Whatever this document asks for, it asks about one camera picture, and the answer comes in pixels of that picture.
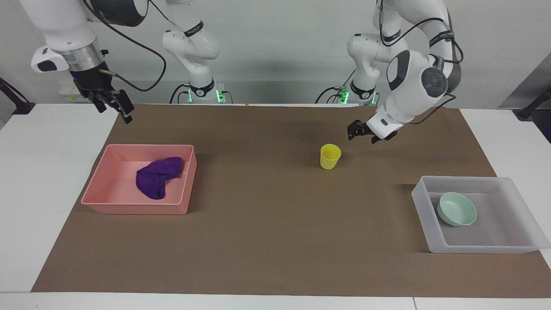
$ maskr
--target gray wall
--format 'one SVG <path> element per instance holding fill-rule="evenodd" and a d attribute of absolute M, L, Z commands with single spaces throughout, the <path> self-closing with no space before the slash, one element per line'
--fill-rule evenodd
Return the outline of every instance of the gray wall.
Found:
<path fill-rule="evenodd" d="M 164 1 L 155 0 L 161 8 Z M 222 44 L 212 62 L 215 77 L 241 103 L 311 103 L 326 87 L 340 84 L 354 69 L 346 52 L 348 38 L 373 31 L 374 0 L 195 0 L 197 12 Z M 446 1 L 457 41 L 466 60 L 463 80 L 450 106 L 497 108 L 551 52 L 549 0 Z M 66 72 L 35 73 L 29 63 L 45 44 L 18 0 L 0 2 L 0 76 L 39 103 L 59 102 L 59 83 L 70 83 Z M 111 53 L 110 68 L 148 85 L 160 71 L 154 55 L 121 39 L 101 24 L 93 24 L 100 44 Z M 168 60 L 164 81 L 147 94 L 126 87 L 136 103 L 167 102 L 173 87 L 185 80 L 180 64 L 161 44 L 168 28 L 150 10 L 136 28 L 122 28 L 131 37 L 160 51 Z M 427 40 L 416 30 L 410 47 L 426 51 Z M 387 88 L 381 81 L 381 89 Z"/>
<path fill-rule="evenodd" d="M 8 122 L 15 106 L 11 102 L 0 100 L 0 129 Z"/>
<path fill-rule="evenodd" d="M 524 108 L 551 87 L 551 54 L 499 106 L 501 109 Z M 539 106 L 551 109 L 551 100 Z"/>

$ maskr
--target mint green bowl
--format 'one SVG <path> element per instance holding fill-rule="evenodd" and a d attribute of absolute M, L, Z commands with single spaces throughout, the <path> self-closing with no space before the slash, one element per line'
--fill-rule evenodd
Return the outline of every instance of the mint green bowl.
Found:
<path fill-rule="evenodd" d="M 471 225 L 477 219 L 477 209 L 469 198 L 458 193 L 445 193 L 436 208 L 440 218 L 452 225 Z"/>

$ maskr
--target white plastic tray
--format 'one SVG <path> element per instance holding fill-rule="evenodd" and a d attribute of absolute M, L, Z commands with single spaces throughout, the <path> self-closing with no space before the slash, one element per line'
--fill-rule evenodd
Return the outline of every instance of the white plastic tray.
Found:
<path fill-rule="evenodd" d="M 454 191 L 477 208 L 470 226 L 451 226 L 436 214 L 442 194 Z M 509 178 L 423 176 L 413 201 L 433 253 L 521 254 L 549 247 L 545 235 Z"/>

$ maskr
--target yellow cup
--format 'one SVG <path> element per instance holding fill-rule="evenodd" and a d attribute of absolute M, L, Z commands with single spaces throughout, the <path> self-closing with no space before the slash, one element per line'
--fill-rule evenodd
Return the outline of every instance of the yellow cup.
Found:
<path fill-rule="evenodd" d="M 334 144 L 326 144 L 321 147 L 320 165 L 325 170 L 331 170 L 339 161 L 342 152 L 341 149 Z"/>

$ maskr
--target brown paper mat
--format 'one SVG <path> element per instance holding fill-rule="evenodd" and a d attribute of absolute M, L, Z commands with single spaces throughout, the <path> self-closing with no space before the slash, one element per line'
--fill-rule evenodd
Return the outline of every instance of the brown paper mat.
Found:
<path fill-rule="evenodd" d="M 551 297 L 540 252 L 428 251 L 411 198 L 419 178 L 495 176 L 461 113 L 443 109 L 390 142 L 347 141 L 347 125 L 373 111 L 137 106 L 106 144 L 195 145 L 190 212 L 76 203 L 33 291 Z M 329 142 L 343 156 L 328 172 Z"/>

